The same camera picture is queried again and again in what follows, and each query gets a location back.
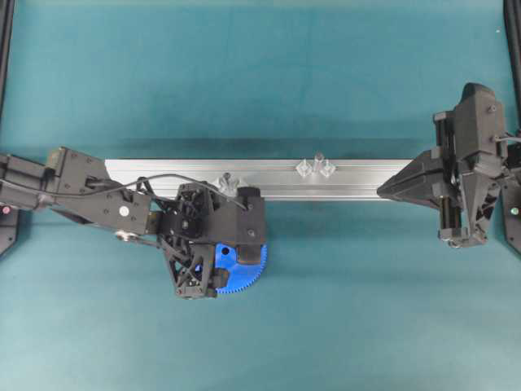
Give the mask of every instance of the teal fabric surface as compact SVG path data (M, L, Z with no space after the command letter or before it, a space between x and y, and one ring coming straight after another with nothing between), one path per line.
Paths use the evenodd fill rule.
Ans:
M0 152L412 158L467 81L513 129L501 0L18 1ZM244 293L174 297L160 252L24 216L0 260L1 390L518 390L521 262L435 211L270 203Z

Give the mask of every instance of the blue gear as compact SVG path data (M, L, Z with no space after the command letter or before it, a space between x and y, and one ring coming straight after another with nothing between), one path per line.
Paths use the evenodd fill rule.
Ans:
M260 251L260 263L257 265L241 265L237 262L235 248L218 244L215 247L215 267L226 269L230 272L228 283L223 288L218 288L217 293L235 293L252 285L261 275L268 260L268 248L262 246Z

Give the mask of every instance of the clear plastic piece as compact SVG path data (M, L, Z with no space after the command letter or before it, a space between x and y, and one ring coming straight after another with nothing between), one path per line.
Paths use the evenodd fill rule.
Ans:
M230 173L222 174L212 185L229 197L237 196L237 189L239 187L248 186L241 178L232 178Z
M308 175L310 175L313 172L313 167L306 159L303 159L297 166L296 166L296 172L299 173L299 175L302 178L306 178Z
M296 171L302 178L308 177L310 174L320 174L324 178L329 178L336 170L336 166L328 159L324 158L321 152L318 152L311 165L306 159L303 159L297 166Z

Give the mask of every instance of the screw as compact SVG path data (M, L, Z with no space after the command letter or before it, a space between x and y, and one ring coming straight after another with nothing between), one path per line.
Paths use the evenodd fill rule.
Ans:
M129 215L129 213L130 213L130 210L129 210L128 207L126 207L124 205L120 207L120 215L121 216L127 217Z

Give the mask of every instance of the aluminum rail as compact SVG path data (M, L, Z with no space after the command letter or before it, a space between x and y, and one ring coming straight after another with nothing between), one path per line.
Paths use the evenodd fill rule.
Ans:
M307 176L296 169L302 160L105 160L111 178L129 183L138 177L176 173L218 183L224 173L259 187L272 201L382 200L376 189L411 160L326 160L335 167L327 177L318 171ZM158 196L175 197L183 181L162 178L151 182Z

